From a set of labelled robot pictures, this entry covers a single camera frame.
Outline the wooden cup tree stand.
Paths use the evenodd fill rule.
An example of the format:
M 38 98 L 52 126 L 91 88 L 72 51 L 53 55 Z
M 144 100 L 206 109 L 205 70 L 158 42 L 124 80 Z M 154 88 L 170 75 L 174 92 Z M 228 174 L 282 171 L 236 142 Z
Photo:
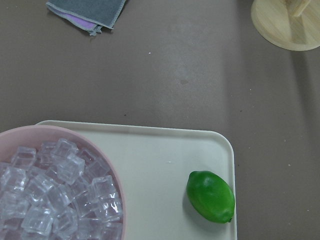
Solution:
M 320 46 L 318 0 L 254 0 L 251 19 L 260 35 L 280 48 L 308 51 Z

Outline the green lime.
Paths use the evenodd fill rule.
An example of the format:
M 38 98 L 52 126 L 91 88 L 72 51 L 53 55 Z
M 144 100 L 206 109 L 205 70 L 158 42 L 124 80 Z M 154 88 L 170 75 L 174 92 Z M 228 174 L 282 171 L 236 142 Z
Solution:
M 191 172 L 186 193 L 191 205 L 206 220 L 218 224 L 232 221 L 236 198 L 230 186 L 217 174 L 207 170 Z

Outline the grey folded cloth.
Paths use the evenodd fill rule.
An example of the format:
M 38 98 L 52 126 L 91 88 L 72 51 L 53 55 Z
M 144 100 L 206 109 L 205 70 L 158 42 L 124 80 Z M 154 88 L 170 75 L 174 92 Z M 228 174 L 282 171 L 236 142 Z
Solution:
M 90 36 L 112 30 L 126 0 L 49 0 L 46 7 Z

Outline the cream plastic tray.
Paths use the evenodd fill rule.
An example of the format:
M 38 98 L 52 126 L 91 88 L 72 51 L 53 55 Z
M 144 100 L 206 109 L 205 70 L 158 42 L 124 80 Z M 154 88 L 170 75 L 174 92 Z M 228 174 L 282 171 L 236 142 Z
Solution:
M 186 195 L 193 171 L 210 171 L 235 188 L 234 151 L 214 131 L 45 120 L 93 142 L 122 188 L 126 240 L 235 240 L 237 220 L 202 217 Z

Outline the pink bowl of ice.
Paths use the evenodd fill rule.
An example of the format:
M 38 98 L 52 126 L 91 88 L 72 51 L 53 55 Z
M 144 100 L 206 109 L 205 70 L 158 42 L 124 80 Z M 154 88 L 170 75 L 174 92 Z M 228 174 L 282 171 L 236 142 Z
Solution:
M 119 181 L 92 142 L 48 125 L 1 133 L 1 239 L 121 240 L 124 233 Z

